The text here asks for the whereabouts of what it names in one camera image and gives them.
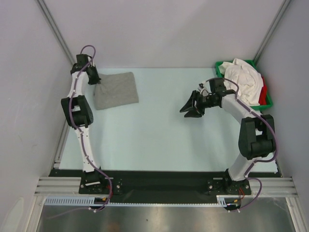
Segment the green plastic bin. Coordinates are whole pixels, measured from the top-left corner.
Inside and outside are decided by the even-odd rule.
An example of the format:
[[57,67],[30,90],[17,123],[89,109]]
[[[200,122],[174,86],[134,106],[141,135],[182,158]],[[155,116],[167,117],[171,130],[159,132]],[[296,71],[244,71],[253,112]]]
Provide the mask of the green plastic bin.
[[233,61],[218,61],[215,71],[217,77],[233,81],[234,84],[224,81],[227,89],[236,90],[239,87],[238,97],[254,110],[264,111],[273,106],[265,78],[252,60],[235,58]]

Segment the left aluminium corner post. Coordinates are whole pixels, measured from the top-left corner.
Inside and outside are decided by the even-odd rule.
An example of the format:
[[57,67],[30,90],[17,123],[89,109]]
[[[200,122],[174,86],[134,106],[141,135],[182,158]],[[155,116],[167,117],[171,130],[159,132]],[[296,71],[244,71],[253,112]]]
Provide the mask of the left aluminium corner post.
[[75,64],[75,59],[67,42],[65,41],[49,7],[47,6],[44,0],[35,0],[36,4],[38,5],[48,27],[50,28],[52,34],[54,35],[58,45],[60,46],[64,56],[68,60],[70,64],[70,69],[72,69],[73,65]]

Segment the red t-shirt in bin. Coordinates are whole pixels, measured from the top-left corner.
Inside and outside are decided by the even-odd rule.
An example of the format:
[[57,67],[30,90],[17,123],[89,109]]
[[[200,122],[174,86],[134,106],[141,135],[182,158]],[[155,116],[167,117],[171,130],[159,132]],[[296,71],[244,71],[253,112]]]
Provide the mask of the red t-shirt in bin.
[[259,104],[267,105],[267,85],[266,85],[266,82],[263,76],[262,76],[262,80],[263,80],[263,87],[261,88],[261,92],[260,92]]

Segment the aluminium front rail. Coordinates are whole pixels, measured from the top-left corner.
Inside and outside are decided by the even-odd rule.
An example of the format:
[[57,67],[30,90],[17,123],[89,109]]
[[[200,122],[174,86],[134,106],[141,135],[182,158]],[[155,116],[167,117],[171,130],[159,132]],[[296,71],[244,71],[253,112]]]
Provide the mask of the aluminium front rail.
[[[260,197],[297,197],[292,178],[260,178]],[[35,189],[35,196],[76,196],[80,177],[41,177]]]

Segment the aluminium corner post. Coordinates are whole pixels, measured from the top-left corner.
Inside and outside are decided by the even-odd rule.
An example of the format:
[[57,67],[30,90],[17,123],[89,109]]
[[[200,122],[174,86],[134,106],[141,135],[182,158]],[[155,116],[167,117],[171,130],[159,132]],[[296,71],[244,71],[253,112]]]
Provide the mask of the aluminium corner post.
[[269,44],[269,42],[271,41],[271,38],[273,37],[277,27],[279,26],[279,24],[281,23],[281,21],[283,20],[288,8],[290,7],[290,5],[293,3],[293,0],[283,0],[282,4],[279,7],[279,10],[277,11],[273,21],[271,22],[258,50],[256,51],[254,58],[253,58],[253,62],[255,65],[258,64],[259,60],[261,59],[267,45]]
[[68,60],[70,64],[70,69],[72,69],[73,65],[75,64],[75,59],[67,42],[65,41],[49,7],[47,6],[44,0],[35,0],[36,4],[38,5],[48,27],[50,28],[52,34],[54,35],[58,45],[60,46],[64,56]]

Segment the white t-shirt in bin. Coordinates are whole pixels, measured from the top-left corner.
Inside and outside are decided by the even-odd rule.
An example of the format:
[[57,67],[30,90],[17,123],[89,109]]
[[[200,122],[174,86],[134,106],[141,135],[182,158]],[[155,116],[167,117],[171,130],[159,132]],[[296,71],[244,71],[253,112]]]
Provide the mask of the white t-shirt in bin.
[[238,97],[249,106],[259,106],[259,97],[263,80],[261,74],[248,62],[235,58],[224,61],[218,66],[219,74],[226,80],[227,89],[238,92]]

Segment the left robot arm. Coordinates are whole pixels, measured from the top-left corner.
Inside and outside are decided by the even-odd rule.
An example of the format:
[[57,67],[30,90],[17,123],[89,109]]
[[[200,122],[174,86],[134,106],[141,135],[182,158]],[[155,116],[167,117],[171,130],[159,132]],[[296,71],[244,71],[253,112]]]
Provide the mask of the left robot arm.
[[100,167],[96,164],[92,152],[89,129],[94,117],[84,94],[86,85],[98,84],[100,78],[95,66],[89,66],[82,72],[74,67],[71,70],[71,77],[69,94],[61,99],[61,106],[67,124],[75,131],[82,154],[83,172],[79,192],[102,193],[107,187],[107,182],[100,173]]

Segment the right aluminium corner post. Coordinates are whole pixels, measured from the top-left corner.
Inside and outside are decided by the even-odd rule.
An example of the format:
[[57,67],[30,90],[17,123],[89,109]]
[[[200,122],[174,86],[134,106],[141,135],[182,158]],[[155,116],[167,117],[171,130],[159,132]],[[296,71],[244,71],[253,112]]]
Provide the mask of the right aluminium corner post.
[[269,42],[271,41],[271,38],[273,37],[277,27],[279,26],[279,24],[281,23],[281,21],[283,20],[288,8],[290,7],[290,5],[293,3],[293,0],[283,0],[282,4],[279,7],[279,10],[277,11],[273,21],[271,22],[258,50],[256,51],[254,58],[253,58],[253,62],[255,65],[258,64],[259,60],[261,59],[267,45],[269,44]]

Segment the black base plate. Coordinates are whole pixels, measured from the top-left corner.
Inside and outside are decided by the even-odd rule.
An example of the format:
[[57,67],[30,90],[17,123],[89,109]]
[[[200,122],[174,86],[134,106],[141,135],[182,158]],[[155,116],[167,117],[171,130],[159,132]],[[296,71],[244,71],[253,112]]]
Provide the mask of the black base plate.
[[[82,172],[52,170],[49,175],[82,178]],[[102,192],[87,191],[84,195],[111,193],[111,202],[117,203],[210,203],[217,195],[250,196],[252,193],[248,180],[230,192],[225,191],[222,188],[225,172],[106,171],[106,174],[110,180],[104,177]]]

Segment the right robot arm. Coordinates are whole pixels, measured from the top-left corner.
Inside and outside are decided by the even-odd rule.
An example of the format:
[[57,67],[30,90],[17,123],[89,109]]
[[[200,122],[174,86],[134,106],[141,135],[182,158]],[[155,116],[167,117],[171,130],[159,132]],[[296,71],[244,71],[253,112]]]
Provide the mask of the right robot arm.
[[253,166],[258,162],[272,162],[278,155],[278,141],[274,129],[274,118],[261,115],[237,98],[233,90],[222,90],[204,96],[194,90],[180,109],[184,117],[200,118],[205,109],[219,106],[230,113],[240,124],[239,155],[228,168],[223,178],[222,188],[228,194],[234,194],[240,185],[248,179]]

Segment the grey t-shirt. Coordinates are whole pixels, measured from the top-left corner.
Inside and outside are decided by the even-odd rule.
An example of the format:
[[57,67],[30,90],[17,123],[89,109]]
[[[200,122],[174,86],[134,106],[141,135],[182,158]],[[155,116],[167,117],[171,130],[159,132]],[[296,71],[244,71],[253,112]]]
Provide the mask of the grey t-shirt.
[[100,74],[94,90],[94,107],[105,110],[139,102],[136,81],[132,72]]

